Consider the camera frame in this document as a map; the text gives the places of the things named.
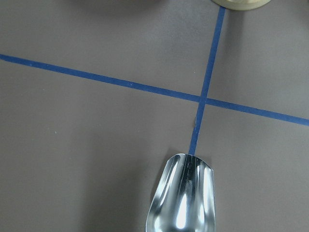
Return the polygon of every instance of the cream-colored bowl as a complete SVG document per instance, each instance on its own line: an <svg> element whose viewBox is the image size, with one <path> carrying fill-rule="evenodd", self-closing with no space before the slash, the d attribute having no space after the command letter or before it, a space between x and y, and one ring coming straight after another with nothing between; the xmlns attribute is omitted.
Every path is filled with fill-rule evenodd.
<svg viewBox="0 0 309 232"><path fill-rule="evenodd" d="M215 3L232 10L246 11L258 8L270 0L213 0Z"/></svg>

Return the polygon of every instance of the silver scoop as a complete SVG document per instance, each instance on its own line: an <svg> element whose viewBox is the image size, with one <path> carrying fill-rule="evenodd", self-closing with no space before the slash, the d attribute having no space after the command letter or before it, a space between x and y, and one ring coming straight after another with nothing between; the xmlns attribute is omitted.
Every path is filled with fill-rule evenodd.
<svg viewBox="0 0 309 232"><path fill-rule="evenodd" d="M206 162L187 154L167 161L146 232L215 232L213 170Z"/></svg>

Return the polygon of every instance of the round container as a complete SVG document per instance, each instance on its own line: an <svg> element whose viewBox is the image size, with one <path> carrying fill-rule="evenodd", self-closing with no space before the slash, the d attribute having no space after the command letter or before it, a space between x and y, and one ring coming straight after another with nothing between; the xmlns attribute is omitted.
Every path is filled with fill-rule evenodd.
<svg viewBox="0 0 309 232"><path fill-rule="evenodd" d="M258 8L270 0L213 0L215 3L232 10L247 11Z"/></svg>

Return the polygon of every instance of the blue tape line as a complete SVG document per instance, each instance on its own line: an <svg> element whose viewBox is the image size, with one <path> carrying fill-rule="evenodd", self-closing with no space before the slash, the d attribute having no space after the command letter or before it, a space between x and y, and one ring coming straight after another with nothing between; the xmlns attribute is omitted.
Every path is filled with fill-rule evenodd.
<svg viewBox="0 0 309 232"><path fill-rule="evenodd" d="M276 112L272 112L268 110L260 110L260 109L256 109L253 107L238 105L238 104L229 103L225 101L219 101L219 100L210 99L210 98L207 98L206 104L225 108L225 109L241 111L241 112L248 113L248 114L259 115L259 116L269 117L273 119L278 119L281 121L293 122L296 124L309 126L309 119L280 114L280 113L276 113Z"/></svg>
<svg viewBox="0 0 309 232"><path fill-rule="evenodd" d="M217 23L216 23L216 27L215 27L215 30L214 30L212 43L211 43L211 51L210 51L209 58L208 58L208 64L207 64L207 68L206 68L202 92L201 92L200 100L199 100L199 103L198 103L196 123L195 123L194 129L193 129L193 132L192 132L191 143L190 143L190 148L189 148L189 154L190 155L195 154L195 150L196 150L196 147L197 147L198 134L199 134L199 130L200 130L202 119L203 119L205 102L206 102L206 98L207 98L207 94L208 94L208 90L209 90L209 85L210 85L210 82L211 82L211 75L212 75L214 62L215 62L215 59L216 59L216 53L217 53L217 49L218 49L218 44L219 44L219 39L220 39L220 34L221 34L221 28L222 28L223 19L224 19L224 14L225 14L225 8L220 6L218 17L217 17Z"/></svg>
<svg viewBox="0 0 309 232"><path fill-rule="evenodd" d="M142 90L146 92L157 93L157 94L166 95L166 96L170 96L174 98L180 98L180 99L184 99L184 100L188 100L192 102L199 102L199 99L200 99L199 96L188 94L188 93L182 93L182 92L177 92L177 91L173 91L173 90L169 90L165 88L148 86L148 85L139 84L139 83L132 82L132 81L126 81L126 80L98 75L94 73L83 72L83 71L79 71L75 69L69 69L65 67L41 63L41 62L32 61L28 59L22 59L22 58L17 58L17 57L2 55L2 54L0 54L0 59L5 60L7 62L11 62L11 63L31 66L31 67L49 70L49 71L53 71L57 73L64 73L64 74L68 74L72 76L78 76L78 77L95 80L95 81L101 81L101 82L105 82L105 83L109 83L113 85L134 88L134 89L138 89L138 90Z"/></svg>

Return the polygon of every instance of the blue painter's tape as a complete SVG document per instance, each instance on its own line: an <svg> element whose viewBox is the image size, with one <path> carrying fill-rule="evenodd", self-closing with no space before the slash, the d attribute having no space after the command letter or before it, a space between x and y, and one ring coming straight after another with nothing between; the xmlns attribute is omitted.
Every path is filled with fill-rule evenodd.
<svg viewBox="0 0 309 232"><path fill-rule="evenodd" d="M200 99L199 96L188 94L188 93L182 93L182 92L177 92L177 91L173 91L173 90L169 90L165 88L148 86L148 85L139 84L139 83L132 82L132 81L116 79L113 77L98 75L98 74L89 73L89 72L83 72L83 71L79 71L75 69L69 69L65 67L41 63L41 62L32 61L28 59L22 59L22 58L17 58L17 57L2 55L2 54L0 54L0 59L11 62L11 63L26 65L26 66L49 70L49 71L53 71L57 73L64 73L64 74L68 74L72 76L78 76L78 77L95 80L95 81L101 81L101 82L105 82L105 83L109 83L113 85L134 88L134 89L138 89L138 90L142 90L146 92L157 93L157 94L166 95L166 96L170 96L174 98L180 98L180 99L184 99L184 100L188 100L192 102L199 102L199 99Z"/></svg>
<svg viewBox="0 0 309 232"><path fill-rule="evenodd" d="M259 115L259 116L269 117L269 118L273 118L273 119L278 119L278 120L281 120L281 121L293 122L293 123L296 123L296 124L309 126L309 119L305 119L305 118L301 118L301 117L295 117L295 116L291 116L291 115L280 114L280 113L276 113L276 112L272 112L272 111L268 111L268 110L260 110L260 109L256 109L256 108L253 108L253 107L238 105L238 104L234 104L234 103L229 103L229 102L219 101L219 100L209 99L209 98L206 100L206 104L218 106L218 107L225 108L225 109L241 111L241 112L245 112L245 113L248 113L248 114Z"/></svg>
<svg viewBox="0 0 309 232"><path fill-rule="evenodd" d="M201 92L201 96L200 96L200 101L198 103L196 124L195 124L193 132L192 132L191 143L190 143L190 148L189 148L189 154L190 155L195 154L195 150L196 150L196 147L197 147L198 134L199 134L199 130L200 130L202 119L203 119L205 102L206 102L206 98L207 98L207 94L208 94L208 90L209 90L209 85L211 83L211 75L212 75L214 62L215 62L215 59L216 59L216 54L217 54L217 49L218 49L218 44L219 44L219 39L220 39L220 34L221 34L221 29L222 29L222 24L223 24L223 19L224 19L224 14L225 14L225 8L220 7L218 17L217 17L217 23L216 23L216 27L215 27L215 30L214 30L212 43L211 43L211 51L210 51L209 58L208 58L208 63L207 63L204 83L203 83L203 87L202 87L202 92Z"/></svg>

